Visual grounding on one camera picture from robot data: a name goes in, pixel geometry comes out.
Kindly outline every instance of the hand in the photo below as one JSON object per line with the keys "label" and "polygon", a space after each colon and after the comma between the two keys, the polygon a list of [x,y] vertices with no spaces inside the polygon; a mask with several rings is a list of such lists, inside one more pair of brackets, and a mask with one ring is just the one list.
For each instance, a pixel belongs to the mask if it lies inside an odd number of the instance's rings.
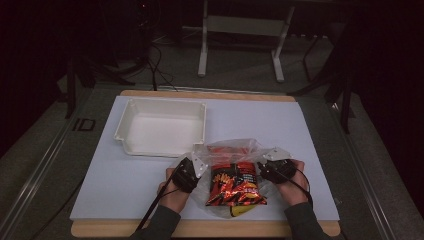
{"label": "hand", "polygon": [[[303,169],[305,167],[305,163],[299,160],[292,159],[292,162],[294,163],[295,167],[303,172]],[[296,174],[291,178],[291,180],[297,184],[299,184],[303,189],[307,190],[308,188],[308,182],[303,176],[302,173],[299,171],[296,171]],[[283,199],[290,205],[296,205],[303,202],[308,202],[308,198],[306,197],[305,193],[303,193],[302,190],[300,190],[297,186],[295,186],[290,181],[287,181],[285,183],[276,184],[278,191],[280,192]]]}
{"label": "hand", "polygon": [[[166,180],[169,179],[173,171],[174,168],[166,169]],[[159,184],[158,193],[165,186],[165,182]],[[178,187],[172,181],[168,184],[163,194],[164,196],[159,200],[159,205],[167,207],[176,213],[180,213],[184,209],[187,199],[190,196],[189,193],[178,190]]]}

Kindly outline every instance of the desk leg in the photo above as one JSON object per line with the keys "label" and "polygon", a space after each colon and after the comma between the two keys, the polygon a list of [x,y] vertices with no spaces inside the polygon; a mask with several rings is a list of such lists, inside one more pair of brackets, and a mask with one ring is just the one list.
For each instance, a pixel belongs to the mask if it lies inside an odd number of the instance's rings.
{"label": "desk leg", "polygon": [[199,77],[206,76],[206,64],[208,61],[208,0],[203,1],[203,27],[202,27],[202,50],[200,51]]}
{"label": "desk leg", "polygon": [[290,10],[284,21],[283,28],[281,30],[278,46],[275,50],[271,51],[271,57],[272,57],[272,62],[274,64],[274,71],[275,71],[275,77],[277,79],[277,82],[284,82],[283,70],[281,68],[281,62],[280,62],[280,53],[281,53],[281,49],[283,48],[284,40],[286,40],[286,37],[287,37],[287,32],[289,30],[290,22],[293,17],[293,12],[294,12],[294,7],[290,7]]}

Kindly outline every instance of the sleeve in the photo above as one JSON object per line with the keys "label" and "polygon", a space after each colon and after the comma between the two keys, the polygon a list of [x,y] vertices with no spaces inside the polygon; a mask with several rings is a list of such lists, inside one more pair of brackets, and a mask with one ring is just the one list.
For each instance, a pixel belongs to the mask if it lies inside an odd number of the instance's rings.
{"label": "sleeve", "polygon": [[158,205],[146,228],[134,232],[131,240],[168,240],[177,228],[181,216],[171,209]]}
{"label": "sleeve", "polygon": [[318,220],[309,203],[296,204],[287,208],[284,213],[292,230],[293,240],[331,239],[318,224]]}

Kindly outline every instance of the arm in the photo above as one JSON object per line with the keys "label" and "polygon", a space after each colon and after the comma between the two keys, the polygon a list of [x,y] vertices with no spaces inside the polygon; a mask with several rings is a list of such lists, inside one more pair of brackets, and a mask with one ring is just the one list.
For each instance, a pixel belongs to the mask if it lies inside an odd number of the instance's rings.
{"label": "arm", "polygon": [[[166,169],[166,179],[168,179],[173,168]],[[132,240],[167,240],[177,228],[181,219],[180,212],[184,209],[189,193],[182,192],[171,181],[160,199],[158,207],[150,219],[146,228],[134,232],[129,239]]]}
{"label": "arm", "polygon": [[[292,161],[296,165],[296,168],[303,172],[305,163],[297,160]],[[308,182],[299,171],[296,172],[292,180],[304,189],[307,189]],[[312,210],[312,206],[308,203],[308,198],[298,187],[291,182],[276,184],[276,186],[283,199],[290,205],[284,213],[292,230],[293,240],[331,239],[322,231]]]}

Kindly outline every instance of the person's left hand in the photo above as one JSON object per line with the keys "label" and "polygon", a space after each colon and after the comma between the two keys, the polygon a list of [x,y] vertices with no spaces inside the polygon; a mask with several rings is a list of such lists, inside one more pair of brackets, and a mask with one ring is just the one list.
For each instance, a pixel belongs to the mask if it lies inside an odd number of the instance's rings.
{"label": "person's left hand", "polygon": [[[168,180],[173,171],[174,168],[166,169],[166,180]],[[158,193],[160,189],[165,186],[165,182],[159,184]],[[163,194],[164,196],[159,200],[159,205],[167,207],[176,213],[180,213],[184,209],[187,199],[190,196],[190,193],[178,190],[178,187],[175,186],[172,181],[168,184],[168,187]]]}

